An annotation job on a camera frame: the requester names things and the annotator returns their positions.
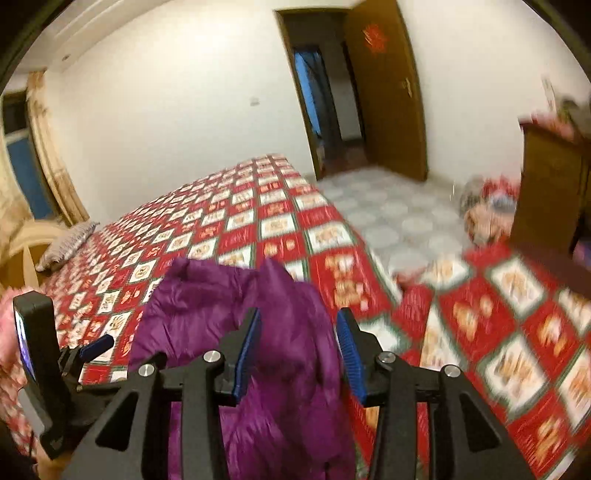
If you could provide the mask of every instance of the white wall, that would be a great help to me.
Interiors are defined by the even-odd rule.
[[[341,42],[345,39],[342,25],[334,15],[296,15],[285,18],[294,47],[318,45],[329,78],[343,140],[361,138],[359,117],[351,78]]]
[[[547,110],[542,77],[578,100],[591,91],[570,50],[521,0],[399,3],[420,76],[430,171],[457,182],[518,179],[518,117]]]
[[[545,109],[542,76],[591,88],[521,0],[399,0],[423,92],[428,161],[454,181],[517,176],[518,116]],[[140,203],[244,158],[285,153],[313,171],[273,9],[349,0],[172,0],[49,75],[56,140],[90,214]],[[250,107],[256,96],[260,105]]]

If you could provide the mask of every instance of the metal screw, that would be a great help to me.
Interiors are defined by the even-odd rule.
[[[154,366],[152,364],[145,364],[139,368],[139,374],[142,377],[149,377],[150,375],[152,375],[154,373],[155,370],[156,369],[154,368]]]
[[[448,377],[456,378],[456,377],[460,376],[460,374],[462,373],[462,370],[460,370],[455,365],[446,365],[446,367],[443,369],[443,372]]]
[[[61,448],[63,443],[64,443],[64,437],[59,437],[58,439],[55,439],[55,440],[52,440],[49,442],[51,447],[53,447],[55,450],[57,450],[58,448]]]
[[[393,364],[396,360],[396,355],[392,352],[382,352],[378,355],[378,360],[383,364]]]
[[[205,352],[203,354],[203,359],[208,364],[212,364],[212,363],[217,362],[218,360],[220,360],[221,357],[222,357],[222,354],[220,352],[218,352],[217,350],[210,350],[209,352]]]

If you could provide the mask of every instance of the door handle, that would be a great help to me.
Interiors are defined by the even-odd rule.
[[[410,85],[410,80],[408,79],[408,77],[406,77],[403,82],[400,82],[400,88],[406,89],[408,96],[410,98],[413,97],[413,89]]]

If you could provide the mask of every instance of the wooden headboard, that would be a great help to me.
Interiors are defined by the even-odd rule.
[[[7,260],[0,265],[0,285],[4,288],[39,287],[50,273],[39,273],[35,265],[67,227],[54,221],[31,220],[10,242]]]

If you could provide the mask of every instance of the curtain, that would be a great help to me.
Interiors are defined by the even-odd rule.
[[[4,138],[4,125],[0,115],[0,264],[8,252],[11,238],[23,224],[33,218],[27,199],[14,176]]]
[[[76,193],[72,179],[54,143],[49,119],[50,114],[45,100],[44,72],[29,74],[27,106],[39,162],[47,183],[60,207],[61,214],[70,225],[88,220],[88,213]]]

